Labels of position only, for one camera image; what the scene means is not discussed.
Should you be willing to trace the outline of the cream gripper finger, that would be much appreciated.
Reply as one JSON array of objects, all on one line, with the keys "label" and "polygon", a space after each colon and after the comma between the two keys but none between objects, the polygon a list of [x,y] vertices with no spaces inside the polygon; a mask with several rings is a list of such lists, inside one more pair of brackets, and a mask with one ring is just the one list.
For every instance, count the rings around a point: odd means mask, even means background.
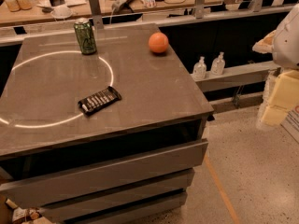
[{"label": "cream gripper finger", "polygon": [[256,127],[263,131],[276,128],[298,104],[299,71],[287,70],[277,77],[270,73],[264,85]]},{"label": "cream gripper finger", "polygon": [[274,35],[275,31],[267,34],[263,39],[254,44],[252,50],[261,54],[271,53],[273,48]]}]

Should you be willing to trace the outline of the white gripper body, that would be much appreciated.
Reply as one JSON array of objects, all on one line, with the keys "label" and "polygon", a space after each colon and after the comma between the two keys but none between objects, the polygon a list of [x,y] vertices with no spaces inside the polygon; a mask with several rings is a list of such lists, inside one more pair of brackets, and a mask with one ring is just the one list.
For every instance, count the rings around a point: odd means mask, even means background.
[{"label": "white gripper body", "polygon": [[272,49],[273,61],[289,69],[299,68],[299,4],[278,25]]}]

